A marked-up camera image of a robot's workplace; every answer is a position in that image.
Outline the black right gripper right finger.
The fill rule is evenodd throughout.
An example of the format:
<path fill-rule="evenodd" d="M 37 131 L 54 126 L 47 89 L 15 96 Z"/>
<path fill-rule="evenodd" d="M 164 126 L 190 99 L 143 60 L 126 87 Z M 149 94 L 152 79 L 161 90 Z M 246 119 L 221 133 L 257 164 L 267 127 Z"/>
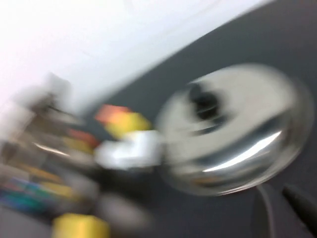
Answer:
<path fill-rule="evenodd" d="M 307 193 L 292 185 L 286 185 L 282 193 L 307 227 L 317 226 L 317 203 Z"/>

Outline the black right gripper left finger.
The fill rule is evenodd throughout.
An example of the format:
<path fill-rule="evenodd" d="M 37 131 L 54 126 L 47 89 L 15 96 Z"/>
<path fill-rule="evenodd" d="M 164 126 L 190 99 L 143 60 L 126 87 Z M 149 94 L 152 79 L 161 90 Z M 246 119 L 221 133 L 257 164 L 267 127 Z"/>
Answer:
<path fill-rule="evenodd" d="M 255 195 L 256 238 L 308 238 L 309 236 L 309 230 L 281 193 L 267 184 L 257 186 Z"/>

